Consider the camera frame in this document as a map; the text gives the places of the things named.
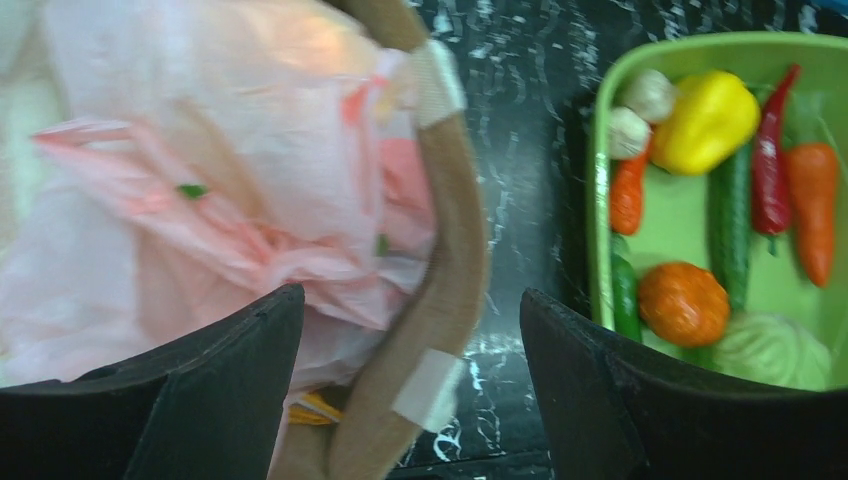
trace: orange carrot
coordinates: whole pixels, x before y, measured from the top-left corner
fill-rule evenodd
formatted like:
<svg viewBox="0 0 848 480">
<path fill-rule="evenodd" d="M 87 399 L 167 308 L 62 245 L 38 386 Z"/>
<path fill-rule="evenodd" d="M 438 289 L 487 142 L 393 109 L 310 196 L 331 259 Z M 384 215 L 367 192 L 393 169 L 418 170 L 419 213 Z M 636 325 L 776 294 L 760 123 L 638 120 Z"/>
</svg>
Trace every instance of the orange carrot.
<svg viewBox="0 0 848 480">
<path fill-rule="evenodd" d="M 618 162 L 615 176 L 610 185 L 610 227 L 616 233 L 633 235 L 642 224 L 644 195 L 642 180 L 650 163 L 650 155 L 644 152 Z"/>
<path fill-rule="evenodd" d="M 805 143 L 786 152 L 789 194 L 795 210 L 796 248 L 813 284 L 830 280 L 839 161 L 826 143 Z"/>
</svg>

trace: marble countertop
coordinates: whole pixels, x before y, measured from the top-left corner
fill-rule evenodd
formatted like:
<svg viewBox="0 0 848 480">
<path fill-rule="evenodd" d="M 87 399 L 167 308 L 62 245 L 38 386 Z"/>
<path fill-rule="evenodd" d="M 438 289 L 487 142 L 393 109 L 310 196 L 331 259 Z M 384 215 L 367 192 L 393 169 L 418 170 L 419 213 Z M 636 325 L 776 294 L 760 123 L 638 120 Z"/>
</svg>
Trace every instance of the marble countertop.
<svg viewBox="0 0 848 480">
<path fill-rule="evenodd" d="M 532 287 L 589 314 L 586 134 L 597 87 L 628 50 L 736 30 L 848 36 L 798 0 L 410 0 L 457 57 L 491 226 L 491 286 L 461 405 L 390 477 L 552 478 L 518 327 Z"/>
</svg>

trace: green plastic basket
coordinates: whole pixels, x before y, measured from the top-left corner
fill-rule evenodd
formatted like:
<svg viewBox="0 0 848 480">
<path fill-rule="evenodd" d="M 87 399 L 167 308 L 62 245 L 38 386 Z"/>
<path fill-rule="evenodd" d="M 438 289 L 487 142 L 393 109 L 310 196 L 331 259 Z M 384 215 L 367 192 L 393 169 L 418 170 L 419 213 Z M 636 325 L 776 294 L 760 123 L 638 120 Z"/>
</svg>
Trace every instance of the green plastic basket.
<svg viewBox="0 0 848 480">
<path fill-rule="evenodd" d="M 782 313 L 805 325 L 830 347 L 833 386 L 848 384 L 848 39 L 801 33 L 745 32 L 699 35 L 639 47 L 607 73 L 595 106 L 590 151 L 589 255 L 594 319 L 614 329 L 610 271 L 608 193 L 611 162 L 607 124 L 615 95 L 630 77 L 655 68 L 672 80 L 709 69 L 739 75 L 755 91 L 768 94 L 791 63 L 803 70 L 787 105 L 785 132 L 813 127 L 818 138 L 840 155 L 842 178 L 836 208 L 836 258 L 826 289 L 812 285 L 797 264 L 791 235 L 778 240 L 778 256 L 767 241 L 752 245 L 747 310 Z M 684 260 L 708 267 L 706 177 L 677 177 L 656 167 L 645 177 L 645 213 L 638 234 L 627 237 L 629 260 L 637 274 L 658 263 Z"/>
</svg>

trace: yellow bell pepper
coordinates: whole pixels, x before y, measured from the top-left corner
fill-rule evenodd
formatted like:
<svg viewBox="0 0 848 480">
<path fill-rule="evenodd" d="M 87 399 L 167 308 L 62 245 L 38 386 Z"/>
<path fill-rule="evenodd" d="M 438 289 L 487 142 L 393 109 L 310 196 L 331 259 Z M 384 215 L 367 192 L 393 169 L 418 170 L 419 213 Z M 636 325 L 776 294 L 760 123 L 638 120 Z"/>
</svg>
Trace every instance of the yellow bell pepper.
<svg viewBox="0 0 848 480">
<path fill-rule="evenodd" d="M 713 70 L 684 78 L 671 116 L 656 127 L 651 160 L 676 175 L 702 175 L 747 143 L 760 105 L 732 73 Z"/>
</svg>

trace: green cucumber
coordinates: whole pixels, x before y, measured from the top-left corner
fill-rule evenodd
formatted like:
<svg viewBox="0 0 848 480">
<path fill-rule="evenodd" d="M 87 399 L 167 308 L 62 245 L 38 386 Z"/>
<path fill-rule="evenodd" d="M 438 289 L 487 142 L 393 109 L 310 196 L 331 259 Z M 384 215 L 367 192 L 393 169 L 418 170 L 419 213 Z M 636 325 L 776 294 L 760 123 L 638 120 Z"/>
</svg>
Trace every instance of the green cucumber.
<svg viewBox="0 0 848 480">
<path fill-rule="evenodd" d="M 745 308 L 751 257 L 751 145 L 710 173 L 710 270 L 727 291 L 730 308 Z"/>
<path fill-rule="evenodd" d="M 615 331 L 642 343 L 642 324 L 639 321 L 638 281 L 636 271 L 624 258 L 627 243 L 620 235 L 612 240 L 612 301 Z"/>
</svg>

